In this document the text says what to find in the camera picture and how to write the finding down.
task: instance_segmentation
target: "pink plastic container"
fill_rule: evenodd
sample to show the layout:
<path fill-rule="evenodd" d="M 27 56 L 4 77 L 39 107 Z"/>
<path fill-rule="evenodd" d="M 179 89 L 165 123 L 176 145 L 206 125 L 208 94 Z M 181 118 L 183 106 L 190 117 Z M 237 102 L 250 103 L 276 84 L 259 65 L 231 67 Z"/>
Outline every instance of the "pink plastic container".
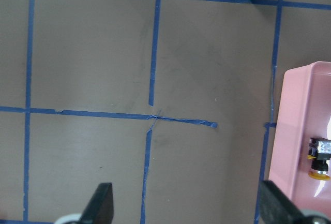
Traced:
<path fill-rule="evenodd" d="M 319 211 L 331 218 L 331 181 L 308 176 L 310 138 L 331 140 L 329 62 L 316 62 L 285 73 L 269 180 L 298 208 Z"/>

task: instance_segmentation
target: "pink bin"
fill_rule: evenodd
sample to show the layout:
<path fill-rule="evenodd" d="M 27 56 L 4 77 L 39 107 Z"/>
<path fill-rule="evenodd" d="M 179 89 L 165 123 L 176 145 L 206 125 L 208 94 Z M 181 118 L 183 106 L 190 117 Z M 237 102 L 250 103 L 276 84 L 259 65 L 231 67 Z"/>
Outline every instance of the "pink bin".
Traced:
<path fill-rule="evenodd" d="M 269 180 L 298 208 L 319 211 L 331 218 L 331 181 L 308 176 L 310 138 L 331 140 L 329 62 L 316 62 L 285 73 Z"/>

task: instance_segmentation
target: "yellow base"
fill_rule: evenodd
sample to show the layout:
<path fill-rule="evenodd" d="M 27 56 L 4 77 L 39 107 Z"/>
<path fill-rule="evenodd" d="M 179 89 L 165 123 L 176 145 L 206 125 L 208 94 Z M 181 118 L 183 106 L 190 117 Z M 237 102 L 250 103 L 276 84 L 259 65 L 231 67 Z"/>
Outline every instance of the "yellow base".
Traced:
<path fill-rule="evenodd" d="M 325 174 L 318 174 L 316 172 L 312 172 L 312 171 L 309 171 L 308 172 L 308 175 L 313 178 L 313 179 L 316 179 L 316 180 L 324 180 L 324 181 L 328 181 L 330 180 L 330 177 L 328 175 L 325 175 Z"/>

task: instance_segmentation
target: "blue tape grid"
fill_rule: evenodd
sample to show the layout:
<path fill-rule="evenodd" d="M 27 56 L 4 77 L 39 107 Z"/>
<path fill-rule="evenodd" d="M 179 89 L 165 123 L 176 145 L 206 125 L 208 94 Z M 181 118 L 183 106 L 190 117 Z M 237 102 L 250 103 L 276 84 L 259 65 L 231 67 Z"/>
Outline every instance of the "blue tape grid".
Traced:
<path fill-rule="evenodd" d="M 313 4 L 313 3 L 301 3 L 301 2 L 289 2 L 283 0 L 201 0 L 201 1 L 212 1 L 212 2 L 226 2 L 226 3 L 238 3 L 238 4 L 257 4 L 257 5 L 270 5 L 277 6 L 277 16 L 275 24 L 275 36 L 274 36 L 274 47 L 273 47 L 273 58 L 272 58 L 272 88 L 271 88 L 271 103 L 270 103 L 270 122 L 265 125 L 266 132 L 263 140 L 263 152 L 261 157 L 261 168 L 260 168 L 260 180 L 264 178 L 266 153 L 268 147 L 268 136 L 269 129 L 275 127 L 273 123 L 274 119 L 274 85 L 277 70 L 277 57 L 278 57 L 278 43 L 281 25 L 281 14 L 283 7 L 295 7 L 295 8 L 310 8 L 310 9 L 321 9 L 331 10 L 331 5 L 326 4 Z M 13 220 L 0 220 L 0 223 L 8 224 L 20 224 L 20 223 L 45 223 L 47 222 L 29 222 L 28 221 L 28 168 L 29 168 L 29 124 L 31 113 L 41 114 L 60 114 L 60 115 L 74 115 L 74 116 L 91 116 L 91 117 L 108 117 L 108 118 L 128 118 L 134 120 L 149 120 L 151 118 L 161 119 L 166 121 L 178 121 L 192 124 L 202 124 L 210 127 L 216 127 L 217 123 L 212 123 L 204 120 L 188 120 L 188 119 L 175 119 L 169 117 L 155 116 L 155 115 L 142 115 L 142 114 L 125 114 L 125 113 L 106 113 L 106 112 L 87 112 L 87 111 L 74 111 L 64 110 L 55 111 L 52 109 L 31 109 L 31 74 L 32 74 L 32 48 L 33 48 L 33 19 L 34 19 L 34 3 L 35 0 L 29 0 L 29 21 L 28 21 L 28 48 L 27 48 L 27 66 L 26 66 L 26 106 L 24 108 L 13 108 L 13 107 L 1 107 L 0 111 L 5 112 L 19 112 L 25 113 L 25 145 L 24 145 L 24 213 L 23 221 Z M 148 103 L 153 106 L 154 104 L 154 87 L 155 87 L 155 72 L 156 72 L 156 56 L 157 56 L 157 44 L 158 44 L 158 30 L 159 30 L 159 18 L 160 18 L 160 6 L 161 0 L 156 0 L 155 3 L 155 17 L 154 17 L 154 30 L 153 30 L 153 44 L 152 44 L 152 61 L 151 61 L 151 77 L 149 87 L 149 99 Z M 146 193 L 146 178 L 148 174 L 149 166 L 149 155 L 151 150 L 151 138 L 152 129 L 147 132 L 146 138 L 146 154 L 145 154 L 145 170 L 144 170 L 144 183 L 143 183 L 143 196 L 142 196 L 142 217 L 141 223 L 145 222 L 144 213 L 144 198 Z M 254 223 L 258 223 L 259 219 L 259 198 L 257 199 L 257 207 L 255 209 Z"/>

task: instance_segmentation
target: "pink tray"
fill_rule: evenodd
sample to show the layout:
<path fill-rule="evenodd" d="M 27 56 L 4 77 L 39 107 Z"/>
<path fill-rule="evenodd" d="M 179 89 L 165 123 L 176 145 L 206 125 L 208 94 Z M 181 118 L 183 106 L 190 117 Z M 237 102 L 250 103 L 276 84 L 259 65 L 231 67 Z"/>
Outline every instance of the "pink tray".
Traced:
<path fill-rule="evenodd" d="M 329 62 L 316 62 L 285 73 L 269 180 L 298 208 L 319 211 L 331 218 L 331 181 L 308 176 L 310 138 L 331 140 Z"/>

